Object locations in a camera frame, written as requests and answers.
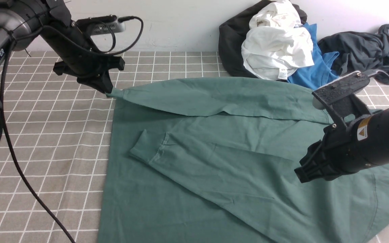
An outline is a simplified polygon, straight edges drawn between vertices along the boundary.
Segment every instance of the warning label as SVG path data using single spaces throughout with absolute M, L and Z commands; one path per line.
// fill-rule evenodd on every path
M 358 129 L 357 129 L 357 139 L 358 139 L 358 141 L 365 140 L 366 138 L 369 137 L 368 134 L 367 134 L 367 126 L 369 125 L 369 121 L 370 121 L 371 118 L 372 117 L 365 118 L 358 125 Z

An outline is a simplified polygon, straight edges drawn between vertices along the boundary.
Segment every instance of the green shirt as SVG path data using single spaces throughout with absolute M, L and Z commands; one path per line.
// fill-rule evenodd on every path
M 299 182 L 332 122 L 309 89 L 205 78 L 110 96 L 99 243 L 364 243 L 389 224 L 389 165 Z

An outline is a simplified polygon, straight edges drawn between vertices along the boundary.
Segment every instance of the fabric fold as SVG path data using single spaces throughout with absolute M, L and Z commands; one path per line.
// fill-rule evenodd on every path
M 331 118 L 325 111 L 312 105 L 301 105 L 312 103 L 311 92 L 288 83 L 230 77 L 169 80 L 123 91 L 113 89 L 108 95 L 185 116 L 206 117 L 225 112 L 237 116 L 330 123 Z

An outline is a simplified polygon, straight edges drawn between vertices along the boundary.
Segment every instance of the shirt cuff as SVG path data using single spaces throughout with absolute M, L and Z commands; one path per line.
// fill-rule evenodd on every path
M 155 134 L 144 130 L 136 144 L 130 149 L 130 156 L 147 164 L 156 160 L 163 153 L 168 134 Z

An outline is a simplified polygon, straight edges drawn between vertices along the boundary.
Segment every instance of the crumpled cloth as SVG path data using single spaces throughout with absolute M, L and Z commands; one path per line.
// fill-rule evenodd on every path
M 286 80 L 298 68 L 312 66 L 313 43 L 289 0 L 263 8 L 249 23 L 242 44 L 244 67 L 266 80 Z

